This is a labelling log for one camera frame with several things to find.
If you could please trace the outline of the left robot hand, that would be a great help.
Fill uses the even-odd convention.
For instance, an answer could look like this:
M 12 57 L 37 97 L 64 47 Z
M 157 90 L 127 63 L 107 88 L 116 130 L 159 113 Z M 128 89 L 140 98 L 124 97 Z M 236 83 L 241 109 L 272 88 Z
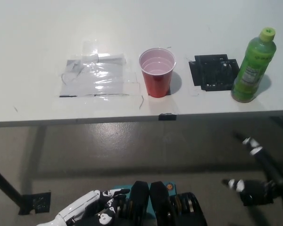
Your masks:
M 61 210 L 55 217 L 55 226 L 110 226 L 113 224 L 120 200 L 130 189 L 94 190 L 83 195 Z

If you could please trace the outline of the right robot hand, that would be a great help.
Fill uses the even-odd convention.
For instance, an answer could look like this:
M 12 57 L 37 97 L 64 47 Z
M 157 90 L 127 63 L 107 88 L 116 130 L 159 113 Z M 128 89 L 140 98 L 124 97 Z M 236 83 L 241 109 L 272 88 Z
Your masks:
M 244 206 L 272 204 L 283 199 L 283 169 L 272 155 L 253 137 L 234 132 L 233 136 L 247 148 L 251 157 L 262 167 L 266 181 L 251 179 L 223 179 L 222 184 L 239 194 Z

